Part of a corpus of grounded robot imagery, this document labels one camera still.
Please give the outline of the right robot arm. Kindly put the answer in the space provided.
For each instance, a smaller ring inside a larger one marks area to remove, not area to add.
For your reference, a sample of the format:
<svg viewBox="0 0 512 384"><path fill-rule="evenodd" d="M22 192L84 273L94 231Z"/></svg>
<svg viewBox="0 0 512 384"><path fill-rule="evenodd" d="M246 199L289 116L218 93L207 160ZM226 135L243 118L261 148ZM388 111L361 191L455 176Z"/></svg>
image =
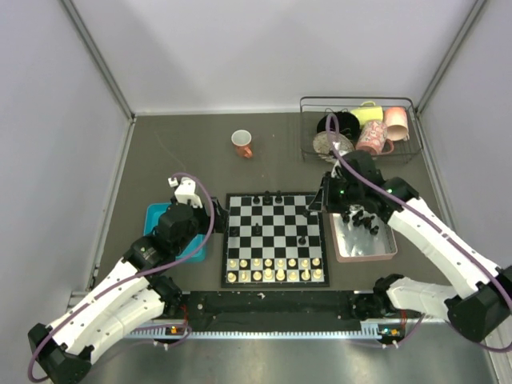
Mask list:
<svg viewBox="0 0 512 384"><path fill-rule="evenodd" d="M356 150L337 158L305 213L343 214L360 206L407 238L448 281L443 286L400 274L381 278L373 297L380 315L399 310L428 314L472 342L484 340L511 316L511 268L465 243L404 179L384 179L369 153Z"/></svg>

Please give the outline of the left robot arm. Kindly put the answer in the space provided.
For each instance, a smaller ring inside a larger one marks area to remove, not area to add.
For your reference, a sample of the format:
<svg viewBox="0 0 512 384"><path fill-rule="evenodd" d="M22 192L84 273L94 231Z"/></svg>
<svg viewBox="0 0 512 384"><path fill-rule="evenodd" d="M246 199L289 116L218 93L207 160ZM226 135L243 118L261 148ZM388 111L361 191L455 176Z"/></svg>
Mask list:
<svg viewBox="0 0 512 384"><path fill-rule="evenodd" d="M49 325L33 326L28 379L40 366L54 383L79 383L115 343L141 324L173 317L182 307L182 290L165 272L196 255L188 245L226 231L229 212L216 198L206 204L173 199L148 234L132 243L112 271L77 305Z"/></svg>

